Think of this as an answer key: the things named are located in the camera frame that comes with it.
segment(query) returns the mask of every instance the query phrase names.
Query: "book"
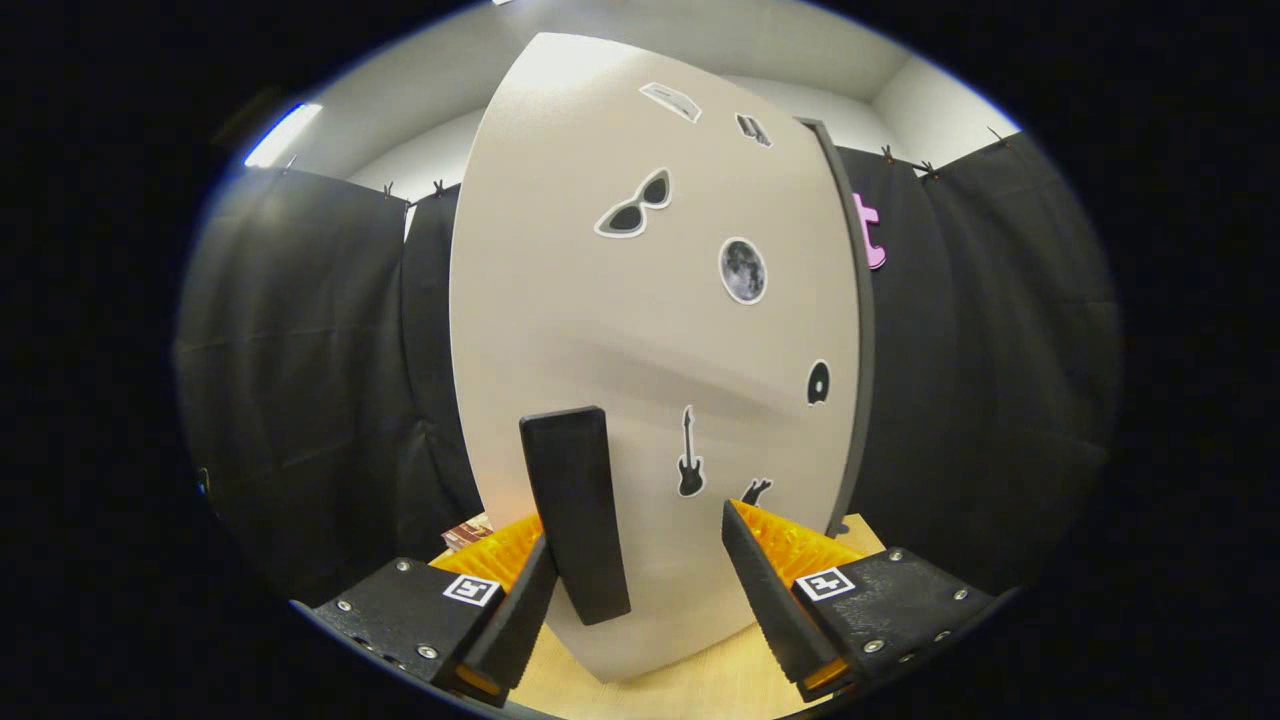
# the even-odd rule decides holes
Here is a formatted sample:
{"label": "book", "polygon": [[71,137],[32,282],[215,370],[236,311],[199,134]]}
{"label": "book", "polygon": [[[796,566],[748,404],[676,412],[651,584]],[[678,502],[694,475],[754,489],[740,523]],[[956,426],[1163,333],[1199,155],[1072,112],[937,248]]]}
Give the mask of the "book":
{"label": "book", "polygon": [[489,515],[481,512],[466,523],[460,523],[458,525],[445,530],[442,533],[442,537],[444,538],[444,544],[449,546],[449,550],[453,552],[457,552],[463,547],[492,534],[493,525],[489,524]]}

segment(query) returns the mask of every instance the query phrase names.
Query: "ceiling light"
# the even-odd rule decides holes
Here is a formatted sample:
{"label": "ceiling light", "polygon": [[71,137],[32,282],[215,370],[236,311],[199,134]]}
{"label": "ceiling light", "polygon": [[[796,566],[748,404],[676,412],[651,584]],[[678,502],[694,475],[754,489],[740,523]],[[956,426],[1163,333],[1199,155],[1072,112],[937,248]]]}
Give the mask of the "ceiling light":
{"label": "ceiling light", "polygon": [[248,158],[244,159],[244,167],[266,168],[274,163],[284,152],[284,149],[302,135],[302,128],[307,127],[307,123],[316,117],[320,109],[320,105],[302,104],[291,110],[248,154]]}

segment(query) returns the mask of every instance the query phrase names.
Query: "pink letter sticker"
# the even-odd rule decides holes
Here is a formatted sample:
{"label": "pink letter sticker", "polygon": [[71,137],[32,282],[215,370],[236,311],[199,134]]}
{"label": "pink letter sticker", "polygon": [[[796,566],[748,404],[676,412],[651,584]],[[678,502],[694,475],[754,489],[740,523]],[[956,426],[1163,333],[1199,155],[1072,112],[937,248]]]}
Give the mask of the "pink letter sticker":
{"label": "pink letter sticker", "polygon": [[863,205],[863,196],[854,193],[854,208],[858,208],[858,220],[863,223],[863,238],[867,242],[867,260],[874,270],[884,264],[884,249],[872,245],[872,232],[867,223],[879,224],[879,213],[874,208]]}

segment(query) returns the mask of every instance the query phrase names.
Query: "black curtain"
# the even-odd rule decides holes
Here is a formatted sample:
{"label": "black curtain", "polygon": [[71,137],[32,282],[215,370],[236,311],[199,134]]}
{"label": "black curtain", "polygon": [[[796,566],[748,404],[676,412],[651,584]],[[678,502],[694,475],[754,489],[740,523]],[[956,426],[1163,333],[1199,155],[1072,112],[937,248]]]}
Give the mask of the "black curtain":
{"label": "black curtain", "polygon": [[468,516],[439,491],[404,365],[403,228],[403,200],[244,170],[188,265],[174,363],[192,459],[247,556],[310,605],[394,555],[430,559]]}
{"label": "black curtain", "polygon": [[[887,260],[850,511],[988,592],[1033,579],[1106,459],[1119,309],[1098,238],[1023,135],[922,181],[838,149]],[[453,392],[461,186],[404,202],[300,172],[237,177],[184,287],[175,361],[215,510],[317,603],[481,511]]]}
{"label": "black curtain", "polygon": [[[449,348],[449,251],[461,190],[462,186],[454,184],[416,205],[404,241],[402,270],[408,380],[439,482],[406,488],[401,498],[404,518],[401,532],[413,538],[430,536],[431,542],[439,541],[444,530],[484,511],[462,439]],[[457,509],[458,516],[444,527],[439,527],[431,514],[442,500]]]}
{"label": "black curtain", "polygon": [[1021,133],[936,179],[841,155],[887,252],[850,509],[988,592],[1028,583],[1107,457],[1121,348],[1100,240]]}

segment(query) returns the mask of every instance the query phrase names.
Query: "wooden table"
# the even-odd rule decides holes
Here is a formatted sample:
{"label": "wooden table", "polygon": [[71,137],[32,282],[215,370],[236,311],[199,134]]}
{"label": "wooden table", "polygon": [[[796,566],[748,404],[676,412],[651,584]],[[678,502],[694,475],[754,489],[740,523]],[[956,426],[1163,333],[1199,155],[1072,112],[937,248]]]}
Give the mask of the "wooden table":
{"label": "wooden table", "polygon": [[[884,550],[860,515],[844,521],[849,532],[837,542],[867,555]],[[772,720],[826,700],[800,700],[754,624],[698,655],[620,683],[593,678],[543,625],[525,676],[508,696],[509,702],[568,720]]]}

